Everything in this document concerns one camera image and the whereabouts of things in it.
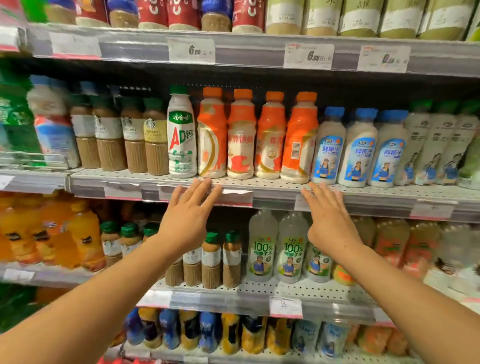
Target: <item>barcode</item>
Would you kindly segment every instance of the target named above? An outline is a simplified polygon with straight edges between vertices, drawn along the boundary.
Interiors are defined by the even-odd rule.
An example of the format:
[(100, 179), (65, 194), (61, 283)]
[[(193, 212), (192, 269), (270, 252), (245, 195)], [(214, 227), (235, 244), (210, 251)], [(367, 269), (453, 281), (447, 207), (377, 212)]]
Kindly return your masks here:
[(300, 159), (300, 142), (293, 142), (292, 143), (292, 154), (290, 155), (291, 159)]

